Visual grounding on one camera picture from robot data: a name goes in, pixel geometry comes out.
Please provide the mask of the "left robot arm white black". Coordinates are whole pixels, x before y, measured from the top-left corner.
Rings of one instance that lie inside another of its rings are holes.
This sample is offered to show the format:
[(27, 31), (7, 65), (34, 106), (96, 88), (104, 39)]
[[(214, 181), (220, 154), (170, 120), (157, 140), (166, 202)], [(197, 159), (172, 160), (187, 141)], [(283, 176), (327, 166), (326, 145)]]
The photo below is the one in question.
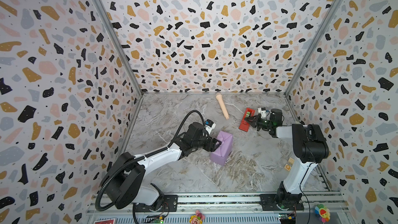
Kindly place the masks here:
[(221, 141), (210, 136), (215, 126), (211, 120), (206, 120), (204, 124), (194, 122), (167, 146), (143, 155), (133, 156), (129, 152), (120, 155), (100, 183), (96, 210), (105, 211), (112, 206), (122, 209), (131, 203), (147, 205), (153, 211), (160, 209), (165, 202), (165, 195), (153, 183), (150, 187), (143, 186), (145, 176), (199, 149), (216, 151), (221, 146)]

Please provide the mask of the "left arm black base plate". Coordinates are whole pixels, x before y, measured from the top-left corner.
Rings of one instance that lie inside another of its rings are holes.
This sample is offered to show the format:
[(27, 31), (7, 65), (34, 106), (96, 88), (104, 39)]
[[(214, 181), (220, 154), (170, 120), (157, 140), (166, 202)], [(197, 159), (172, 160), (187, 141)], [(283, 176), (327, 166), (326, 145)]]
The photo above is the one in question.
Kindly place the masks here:
[(159, 196), (152, 205), (140, 203), (136, 205), (135, 211), (138, 213), (170, 213), (177, 211), (178, 195)]

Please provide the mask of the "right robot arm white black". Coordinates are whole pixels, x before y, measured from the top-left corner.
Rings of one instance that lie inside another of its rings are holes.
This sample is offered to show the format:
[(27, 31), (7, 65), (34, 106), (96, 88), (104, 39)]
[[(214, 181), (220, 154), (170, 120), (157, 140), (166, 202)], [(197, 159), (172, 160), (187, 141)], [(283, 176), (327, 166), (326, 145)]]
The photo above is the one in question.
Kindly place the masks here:
[(302, 187), (310, 173), (329, 154), (320, 126), (300, 123), (284, 125), (283, 112), (276, 108), (269, 111), (259, 108), (257, 115), (246, 114), (244, 120), (258, 131), (267, 131), (273, 138), (292, 142), (293, 166), (278, 188), (276, 200), (279, 202), (300, 200), (303, 195)]

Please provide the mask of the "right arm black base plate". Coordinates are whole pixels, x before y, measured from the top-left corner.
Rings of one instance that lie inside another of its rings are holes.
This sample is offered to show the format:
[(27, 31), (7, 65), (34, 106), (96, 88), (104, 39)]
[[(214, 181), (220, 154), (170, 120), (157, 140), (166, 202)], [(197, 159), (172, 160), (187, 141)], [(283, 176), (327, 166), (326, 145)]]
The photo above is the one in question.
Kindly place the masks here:
[(263, 211), (303, 211), (304, 205), (301, 201), (302, 194), (278, 195), (261, 194), (260, 205)]

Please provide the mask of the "pink wrapping paper sheet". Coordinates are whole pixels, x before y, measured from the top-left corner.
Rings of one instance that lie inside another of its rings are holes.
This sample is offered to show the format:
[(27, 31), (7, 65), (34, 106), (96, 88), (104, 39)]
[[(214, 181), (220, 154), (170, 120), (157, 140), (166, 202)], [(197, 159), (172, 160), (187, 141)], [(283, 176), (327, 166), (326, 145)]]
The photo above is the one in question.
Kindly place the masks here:
[(233, 135), (220, 131), (217, 136), (217, 140), (221, 141), (221, 145), (216, 149), (216, 151), (210, 154), (210, 160), (218, 165), (224, 166), (232, 151)]

